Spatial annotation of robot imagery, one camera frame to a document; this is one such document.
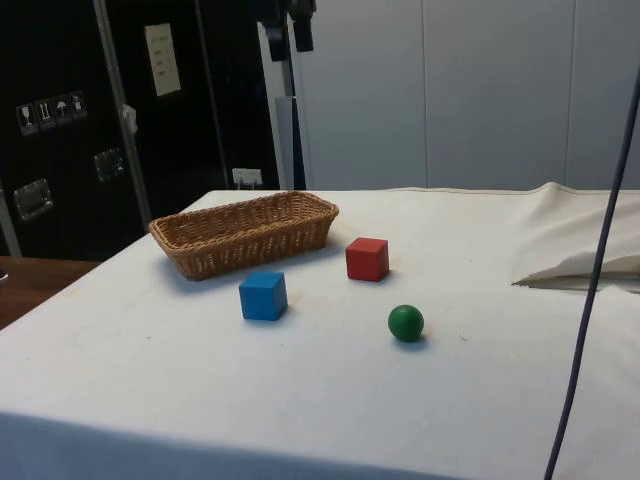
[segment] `basket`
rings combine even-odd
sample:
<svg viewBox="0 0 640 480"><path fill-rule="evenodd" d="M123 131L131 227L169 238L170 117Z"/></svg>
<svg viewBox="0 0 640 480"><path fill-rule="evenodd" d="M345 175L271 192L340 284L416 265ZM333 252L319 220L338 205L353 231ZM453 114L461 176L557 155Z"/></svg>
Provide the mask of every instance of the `basket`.
<svg viewBox="0 0 640 480"><path fill-rule="evenodd" d="M158 218L149 231L185 277L204 280L324 247L338 212L293 191Z"/></svg>

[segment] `wooden block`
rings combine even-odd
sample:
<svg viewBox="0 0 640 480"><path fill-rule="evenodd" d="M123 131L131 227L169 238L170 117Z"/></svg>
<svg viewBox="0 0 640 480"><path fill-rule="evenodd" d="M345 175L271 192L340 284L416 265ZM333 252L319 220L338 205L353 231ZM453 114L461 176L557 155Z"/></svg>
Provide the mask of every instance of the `wooden block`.
<svg viewBox="0 0 640 480"><path fill-rule="evenodd" d="M357 238L346 250L347 275L353 280L379 282L389 273L389 242Z"/></svg>
<svg viewBox="0 0 640 480"><path fill-rule="evenodd" d="M278 320L287 308L284 273L256 272L240 285L242 316L247 320Z"/></svg>

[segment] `electrical socket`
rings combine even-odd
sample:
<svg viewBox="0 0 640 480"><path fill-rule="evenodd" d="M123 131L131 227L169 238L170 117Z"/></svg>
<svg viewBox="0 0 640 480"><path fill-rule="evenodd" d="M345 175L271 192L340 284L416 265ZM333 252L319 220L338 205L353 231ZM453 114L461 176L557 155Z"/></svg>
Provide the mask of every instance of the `electrical socket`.
<svg viewBox="0 0 640 480"><path fill-rule="evenodd" d="M236 185L259 186L262 185L262 170L259 168L234 168L233 183Z"/></svg>

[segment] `cable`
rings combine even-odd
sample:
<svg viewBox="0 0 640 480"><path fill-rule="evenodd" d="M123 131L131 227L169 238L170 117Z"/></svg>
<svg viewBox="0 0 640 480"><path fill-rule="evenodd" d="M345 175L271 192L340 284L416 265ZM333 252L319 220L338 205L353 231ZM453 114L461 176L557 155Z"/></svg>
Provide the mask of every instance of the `cable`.
<svg viewBox="0 0 640 480"><path fill-rule="evenodd" d="M613 213L616 209L616 202L618 201L618 194L620 193L620 186L622 185L622 179L624 177L624 169L627 166L627 159L629 158L629 150L631 149L631 140L633 138L633 130L636 125L636 116L638 114L639 103L640 68L638 69L638 73L636 75L636 84L633 90L631 106L629 107L629 114L627 116L627 124L624 131L622 150L620 152L620 159L618 160L616 174L613 179L613 187L611 187L609 204L607 205L607 210L604 215L602 232L600 233L600 240L598 242L598 249L596 250L593 272L591 273L591 281L589 282L589 291L584 302L582 320L580 320L580 329L578 330L578 339L576 340L576 350L573 355L573 364L571 365L571 376L569 377L567 396L564 400L564 408L562 409L560 423L558 424L558 431L556 432L556 438L553 442L553 448L551 449L551 455L549 457L549 463L547 464L547 471L545 472L544 480L551 480L553 478L553 471L556 468L556 462L558 461L558 455L560 454L560 448L562 447L562 440L564 439L564 433L567 429L567 423L569 422L569 415L571 414L571 407L573 406L573 398L575 397L576 386L578 385L578 375L580 374L580 363L582 362L582 352L584 350L584 342L587 337L587 328L589 327L589 319L591 318L593 301L596 296L598 281L600 280L602 262L604 260L604 252L607 248L607 240L609 239L609 231L611 230L611 223L613 221Z"/></svg>

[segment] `green ball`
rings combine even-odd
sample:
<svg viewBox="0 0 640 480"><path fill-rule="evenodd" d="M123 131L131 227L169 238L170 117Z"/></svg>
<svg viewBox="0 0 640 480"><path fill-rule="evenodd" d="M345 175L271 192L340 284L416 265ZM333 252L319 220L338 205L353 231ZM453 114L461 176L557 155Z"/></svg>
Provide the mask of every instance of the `green ball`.
<svg viewBox="0 0 640 480"><path fill-rule="evenodd" d="M389 330L393 336L402 342L416 342L420 340L424 318L420 310L411 305L400 305L389 314Z"/></svg>

